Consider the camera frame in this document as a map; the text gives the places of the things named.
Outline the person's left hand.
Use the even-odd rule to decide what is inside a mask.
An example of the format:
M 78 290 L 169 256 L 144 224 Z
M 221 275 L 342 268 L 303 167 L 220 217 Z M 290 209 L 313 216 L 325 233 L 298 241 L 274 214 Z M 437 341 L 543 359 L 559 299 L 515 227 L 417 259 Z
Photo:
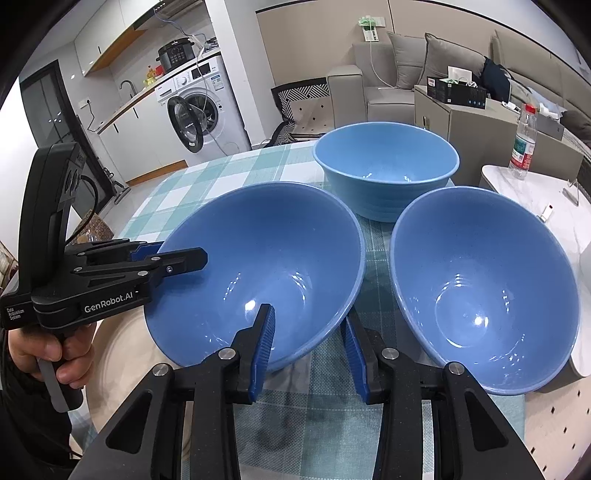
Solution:
M 83 325 L 65 340 L 54 335 L 31 329 L 15 329 L 8 332 L 8 349 L 16 367 L 42 381 L 38 359 L 50 363 L 64 363 L 56 370 L 56 378 L 73 389 L 84 387 L 94 368 L 92 345 L 96 324 Z

